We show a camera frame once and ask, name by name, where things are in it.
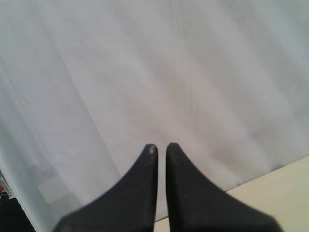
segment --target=white sheet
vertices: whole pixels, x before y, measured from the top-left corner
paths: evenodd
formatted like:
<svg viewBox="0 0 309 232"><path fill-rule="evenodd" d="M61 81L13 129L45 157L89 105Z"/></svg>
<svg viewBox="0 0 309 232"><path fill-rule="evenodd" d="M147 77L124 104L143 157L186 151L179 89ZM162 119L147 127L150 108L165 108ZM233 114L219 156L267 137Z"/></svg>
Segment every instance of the white sheet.
<svg viewBox="0 0 309 232"><path fill-rule="evenodd" d="M223 189L309 152L306 0L0 0L0 169L38 232L145 143Z"/></svg>

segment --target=white fabric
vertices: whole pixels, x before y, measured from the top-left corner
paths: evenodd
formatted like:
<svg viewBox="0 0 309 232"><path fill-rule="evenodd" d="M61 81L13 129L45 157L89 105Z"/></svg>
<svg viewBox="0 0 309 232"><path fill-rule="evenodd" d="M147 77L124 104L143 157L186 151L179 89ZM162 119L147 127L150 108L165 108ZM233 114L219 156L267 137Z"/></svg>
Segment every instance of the white fabric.
<svg viewBox="0 0 309 232"><path fill-rule="evenodd" d="M0 0L0 169L37 232L146 143L223 189L309 152L309 1Z"/></svg>

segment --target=white cloth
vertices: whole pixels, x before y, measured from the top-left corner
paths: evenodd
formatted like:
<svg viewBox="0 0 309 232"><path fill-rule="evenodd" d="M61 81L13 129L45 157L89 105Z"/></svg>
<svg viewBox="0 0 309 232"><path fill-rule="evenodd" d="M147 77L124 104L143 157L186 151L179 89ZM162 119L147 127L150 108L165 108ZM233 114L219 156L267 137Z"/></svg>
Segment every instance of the white cloth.
<svg viewBox="0 0 309 232"><path fill-rule="evenodd" d="M0 0L0 169L37 232L146 143L223 189L309 152L309 1Z"/></svg>

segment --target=beige surface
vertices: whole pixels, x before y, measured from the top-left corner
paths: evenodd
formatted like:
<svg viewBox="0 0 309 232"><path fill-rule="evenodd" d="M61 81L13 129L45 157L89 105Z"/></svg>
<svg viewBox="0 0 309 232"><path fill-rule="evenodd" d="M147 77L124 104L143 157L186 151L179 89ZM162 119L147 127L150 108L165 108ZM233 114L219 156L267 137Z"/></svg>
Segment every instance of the beige surface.
<svg viewBox="0 0 309 232"><path fill-rule="evenodd" d="M274 216L285 232L309 228L309 157L238 186L229 194ZM155 224L155 232L168 232L168 219Z"/></svg>

